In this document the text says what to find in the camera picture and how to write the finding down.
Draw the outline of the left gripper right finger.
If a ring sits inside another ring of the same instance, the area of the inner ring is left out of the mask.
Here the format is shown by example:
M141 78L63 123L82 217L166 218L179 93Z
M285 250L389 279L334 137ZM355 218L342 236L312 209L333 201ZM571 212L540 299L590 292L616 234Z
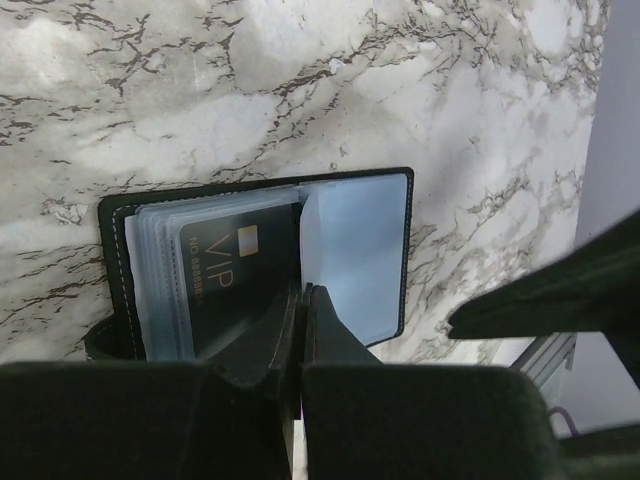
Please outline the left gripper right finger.
M561 479L545 403L503 367L385 364L309 293L302 414L312 479Z

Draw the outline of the black leather card holder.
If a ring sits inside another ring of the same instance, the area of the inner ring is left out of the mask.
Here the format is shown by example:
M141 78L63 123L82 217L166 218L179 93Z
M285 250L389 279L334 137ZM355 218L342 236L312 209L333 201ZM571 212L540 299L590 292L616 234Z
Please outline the black leather card holder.
M400 336L413 187L395 167L103 198L113 312L87 357L210 358L314 286L363 345Z

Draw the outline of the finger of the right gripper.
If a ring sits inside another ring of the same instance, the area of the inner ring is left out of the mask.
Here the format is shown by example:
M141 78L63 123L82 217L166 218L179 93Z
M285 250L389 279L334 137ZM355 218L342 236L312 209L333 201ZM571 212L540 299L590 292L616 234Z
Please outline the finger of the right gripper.
M561 260L460 306L452 339L634 331L639 325L639 213Z

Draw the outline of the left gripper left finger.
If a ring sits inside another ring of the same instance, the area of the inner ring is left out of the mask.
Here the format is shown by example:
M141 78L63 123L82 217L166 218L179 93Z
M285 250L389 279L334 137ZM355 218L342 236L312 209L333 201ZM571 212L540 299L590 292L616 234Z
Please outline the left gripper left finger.
M208 361L1 369L5 479L288 479L296 286Z

